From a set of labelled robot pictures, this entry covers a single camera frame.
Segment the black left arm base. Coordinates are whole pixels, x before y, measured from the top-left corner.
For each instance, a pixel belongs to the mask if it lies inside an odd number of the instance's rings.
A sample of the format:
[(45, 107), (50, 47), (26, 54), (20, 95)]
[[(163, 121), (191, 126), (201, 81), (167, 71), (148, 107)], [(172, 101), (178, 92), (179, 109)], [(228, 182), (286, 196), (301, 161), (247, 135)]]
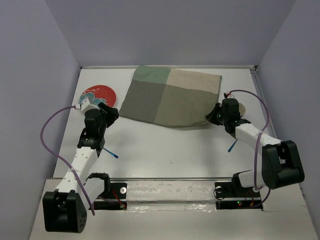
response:
[(111, 182), (107, 173), (91, 173), (85, 181), (84, 189), (95, 211), (127, 209), (127, 183)]

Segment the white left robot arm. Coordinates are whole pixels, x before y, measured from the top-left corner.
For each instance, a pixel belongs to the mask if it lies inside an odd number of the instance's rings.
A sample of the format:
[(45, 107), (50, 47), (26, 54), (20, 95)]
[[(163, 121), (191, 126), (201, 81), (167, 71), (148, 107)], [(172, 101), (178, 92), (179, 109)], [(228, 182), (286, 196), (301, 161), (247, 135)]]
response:
[(62, 160), (68, 170), (53, 191), (42, 198), (44, 227), (47, 232), (82, 233), (88, 211), (95, 213), (94, 201), (110, 194), (111, 180), (107, 173), (93, 172), (105, 146), (105, 132), (118, 118), (117, 108), (103, 102), (92, 105), (82, 102), (70, 106), (84, 113), (84, 125), (72, 162), (53, 152), (46, 143), (43, 147)]

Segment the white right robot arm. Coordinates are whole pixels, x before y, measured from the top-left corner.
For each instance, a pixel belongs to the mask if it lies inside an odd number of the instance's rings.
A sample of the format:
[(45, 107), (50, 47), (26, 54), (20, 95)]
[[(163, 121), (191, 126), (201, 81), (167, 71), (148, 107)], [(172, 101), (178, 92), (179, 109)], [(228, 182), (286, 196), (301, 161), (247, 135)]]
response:
[(249, 120), (241, 118), (239, 102), (235, 98), (225, 98), (216, 103), (206, 119), (214, 125), (223, 126), (233, 138), (254, 149), (253, 169), (232, 176), (230, 190), (235, 196), (242, 196), (249, 188), (275, 190), (305, 180), (296, 143), (271, 137)]

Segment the green beige patchwork cloth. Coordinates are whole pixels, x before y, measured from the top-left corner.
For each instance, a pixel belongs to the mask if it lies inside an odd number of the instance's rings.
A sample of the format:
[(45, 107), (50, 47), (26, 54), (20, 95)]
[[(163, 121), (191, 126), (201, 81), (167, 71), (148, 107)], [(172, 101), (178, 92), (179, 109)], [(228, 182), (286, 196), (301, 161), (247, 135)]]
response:
[(221, 75), (139, 66), (119, 115), (166, 128), (200, 126), (219, 100), (221, 83)]

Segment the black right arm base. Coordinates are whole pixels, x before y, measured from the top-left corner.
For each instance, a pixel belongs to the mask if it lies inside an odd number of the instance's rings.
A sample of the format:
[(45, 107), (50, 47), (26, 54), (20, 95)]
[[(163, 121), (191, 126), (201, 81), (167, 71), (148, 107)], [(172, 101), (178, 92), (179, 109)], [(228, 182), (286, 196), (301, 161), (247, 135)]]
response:
[(252, 188), (235, 188), (229, 181), (215, 182), (213, 196), (217, 210), (263, 209), (262, 197)]

